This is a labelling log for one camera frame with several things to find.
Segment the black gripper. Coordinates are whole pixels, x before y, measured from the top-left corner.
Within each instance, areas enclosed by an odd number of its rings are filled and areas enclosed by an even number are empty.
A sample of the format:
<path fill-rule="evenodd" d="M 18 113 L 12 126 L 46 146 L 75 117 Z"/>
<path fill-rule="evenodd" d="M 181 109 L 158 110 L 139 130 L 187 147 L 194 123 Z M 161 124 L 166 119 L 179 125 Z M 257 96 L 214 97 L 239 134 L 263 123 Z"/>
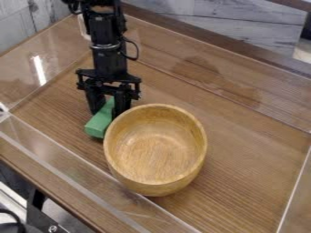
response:
<path fill-rule="evenodd" d="M 120 116 L 131 108 L 131 99 L 140 98 L 142 79 L 128 72 L 128 61 L 138 57 L 127 55 L 124 42 L 92 45 L 94 67 L 79 68 L 76 86 L 86 91 L 88 108 L 95 115 L 106 104 L 106 96 L 115 96 L 112 116 Z"/>

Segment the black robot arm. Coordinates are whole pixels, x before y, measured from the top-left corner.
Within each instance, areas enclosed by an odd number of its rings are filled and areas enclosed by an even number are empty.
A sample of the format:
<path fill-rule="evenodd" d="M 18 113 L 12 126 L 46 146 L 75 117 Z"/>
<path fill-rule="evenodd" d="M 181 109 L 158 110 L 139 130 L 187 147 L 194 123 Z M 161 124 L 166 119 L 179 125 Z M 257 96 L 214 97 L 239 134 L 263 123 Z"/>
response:
<path fill-rule="evenodd" d="M 124 36 L 127 19 L 120 0 L 62 0 L 75 15 L 83 16 L 94 67 L 79 68 L 76 87 L 86 92 L 88 108 L 96 114 L 111 96 L 112 118 L 131 108 L 140 98 L 142 79 L 128 72 L 128 61 L 139 59 L 138 44 Z"/>

